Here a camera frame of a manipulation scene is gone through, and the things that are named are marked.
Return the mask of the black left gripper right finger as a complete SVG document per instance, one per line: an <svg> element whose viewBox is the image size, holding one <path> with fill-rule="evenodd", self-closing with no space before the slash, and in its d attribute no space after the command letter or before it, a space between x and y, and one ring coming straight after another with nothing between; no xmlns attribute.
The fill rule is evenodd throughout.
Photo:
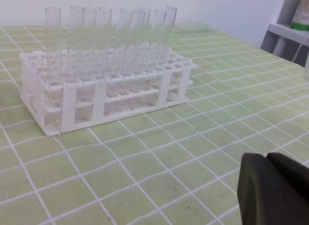
<svg viewBox="0 0 309 225"><path fill-rule="evenodd" d="M309 200L308 167L281 153L268 153L267 160L306 201Z"/></svg>

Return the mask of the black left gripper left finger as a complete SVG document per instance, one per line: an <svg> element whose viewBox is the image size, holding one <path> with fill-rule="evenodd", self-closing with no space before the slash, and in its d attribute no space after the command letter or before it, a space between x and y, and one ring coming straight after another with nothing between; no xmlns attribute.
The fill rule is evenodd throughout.
<svg viewBox="0 0 309 225"><path fill-rule="evenodd" d="M237 196L244 225L309 223L309 201L283 178L267 156L242 156Z"/></svg>

